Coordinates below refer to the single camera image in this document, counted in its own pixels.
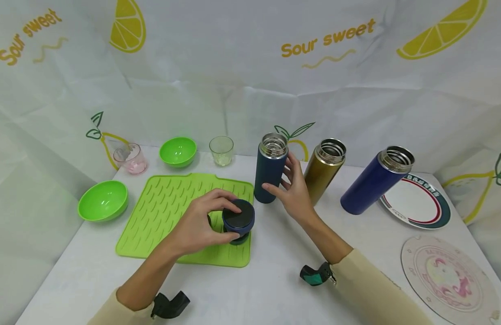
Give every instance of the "gold thermos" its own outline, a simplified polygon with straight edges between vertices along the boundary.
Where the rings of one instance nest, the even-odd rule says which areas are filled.
[[[324,191],[346,160],[346,146],[336,139],[324,139],[315,147],[304,180],[313,205],[316,205]]]

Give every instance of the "black wrist strap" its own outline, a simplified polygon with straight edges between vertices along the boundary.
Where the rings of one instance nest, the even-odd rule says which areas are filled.
[[[191,301],[182,291],[171,301],[169,301],[165,295],[158,293],[154,300],[155,305],[151,312],[151,318],[155,316],[166,319],[178,317],[182,314],[189,302]]]
[[[333,273],[330,269],[330,264],[325,261],[318,270],[305,265],[299,273],[299,277],[312,287],[316,287],[325,283],[328,279],[333,279]]]

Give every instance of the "hand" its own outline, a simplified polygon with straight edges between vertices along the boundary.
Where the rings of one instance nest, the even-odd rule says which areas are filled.
[[[299,225],[303,226],[310,219],[317,218],[317,214],[310,201],[301,163],[291,151],[288,153],[283,174],[290,181],[288,183],[284,179],[281,179],[281,185],[283,185],[286,191],[268,183],[264,183],[262,187],[270,192],[270,194],[277,196],[285,207],[286,212]]]
[[[237,196],[223,189],[213,189],[194,199],[175,228],[159,244],[173,250],[178,256],[196,253],[207,246],[221,245],[239,238],[236,232],[215,232],[209,225],[207,214],[223,208],[239,213],[241,210],[230,201]]]

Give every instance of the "green bowl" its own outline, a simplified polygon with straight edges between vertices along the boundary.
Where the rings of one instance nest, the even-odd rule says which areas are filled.
[[[92,186],[77,205],[86,221],[103,222],[117,218],[128,206],[128,189],[120,181],[104,181]]]
[[[195,141],[185,137],[169,139],[160,148],[162,161],[174,168],[182,168],[191,164],[195,154]]]

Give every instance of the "yellow text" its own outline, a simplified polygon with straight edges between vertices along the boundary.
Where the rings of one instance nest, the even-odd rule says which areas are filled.
[[[55,25],[58,21],[63,21],[57,16],[55,11],[48,9],[48,14],[44,16],[39,16],[32,21],[29,21],[23,27],[23,32],[28,37],[33,37],[34,33],[41,31],[43,27],[49,27],[50,25]],[[8,65],[15,65],[18,62],[18,58],[21,58],[21,52],[25,48],[25,43],[21,40],[19,34],[15,34],[12,38],[12,44],[6,49],[0,50],[0,60],[7,61]]]
[[[354,38],[355,35],[360,36],[360,35],[366,33],[366,30],[368,33],[372,33],[374,31],[373,25],[375,23],[376,23],[376,21],[374,21],[374,19],[371,18],[369,23],[362,24],[357,28],[352,27],[352,28],[349,28],[347,30],[343,30],[342,32],[333,33],[333,35],[328,34],[323,38],[322,44],[325,46],[328,46],[328,45],[332,44],[333,42],[342,42],[345,39],[345,37],[347,39],[351,39],[351,38]]]
[[[290,55],[299,55],[301,53],[308,53],[314,49],[314,44],[317,42],[317,39],[311,40],[308,43],[303,43],[303,44],[295,44],[292,46],[292,44],[284,44],[281,47],[281,51],[283,51],[282,56],[284,58],[288,58]]]

